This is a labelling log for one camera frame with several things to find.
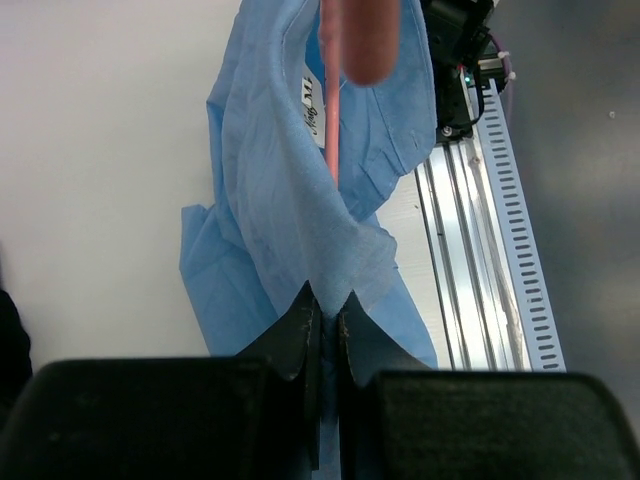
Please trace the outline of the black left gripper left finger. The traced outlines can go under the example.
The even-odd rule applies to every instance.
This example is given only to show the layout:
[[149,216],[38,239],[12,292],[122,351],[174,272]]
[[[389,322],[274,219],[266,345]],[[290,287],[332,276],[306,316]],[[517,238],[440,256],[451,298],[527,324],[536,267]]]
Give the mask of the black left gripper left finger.
[[308,479],[319,467],[320,323],[309,285],[232,357],[70,360],[27,385],[5,479]]

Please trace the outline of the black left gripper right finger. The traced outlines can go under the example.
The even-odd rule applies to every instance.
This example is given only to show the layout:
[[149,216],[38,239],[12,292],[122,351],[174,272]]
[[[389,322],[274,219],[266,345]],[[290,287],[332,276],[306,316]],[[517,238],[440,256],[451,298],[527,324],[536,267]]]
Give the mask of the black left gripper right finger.
[[635,479],[616,398],[580,374],[435,371],[350,295],[338,317],[346,479]]

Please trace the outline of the light blue shirt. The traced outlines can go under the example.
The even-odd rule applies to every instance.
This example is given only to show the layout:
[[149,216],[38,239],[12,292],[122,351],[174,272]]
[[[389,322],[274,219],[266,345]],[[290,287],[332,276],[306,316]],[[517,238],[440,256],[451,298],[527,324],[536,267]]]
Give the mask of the light blue shirt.
[[398,62],[340,86],[339,174],[324,158],[315,1],[244,1],[207,99],[214,202],[182,210],[180,272],[209,352],[232,356],[304,284],[327,329],[350,294],[428,366],[437,356],[376,218],[435,144],[433,70],[420,4],[400,5]]

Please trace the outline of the pink wire hanger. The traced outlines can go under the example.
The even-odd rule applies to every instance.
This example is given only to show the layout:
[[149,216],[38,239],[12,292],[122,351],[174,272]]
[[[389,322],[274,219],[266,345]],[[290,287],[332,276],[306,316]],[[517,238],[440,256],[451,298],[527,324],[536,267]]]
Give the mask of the pink wire hanger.
[[393,72],[399,51],[399,1],[330,1],[319,6],[319,46],[325,64],[325,160],[339,181],[340,89],[346,78],[371,86]]

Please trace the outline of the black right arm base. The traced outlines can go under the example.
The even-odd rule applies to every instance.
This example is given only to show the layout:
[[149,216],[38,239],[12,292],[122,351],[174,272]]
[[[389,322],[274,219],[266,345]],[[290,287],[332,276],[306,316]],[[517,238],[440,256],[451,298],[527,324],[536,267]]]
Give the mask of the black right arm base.
[[480,59],[490,43],[492,0],[425,0],[436,98],[436,143],[473,135],[485,112]]

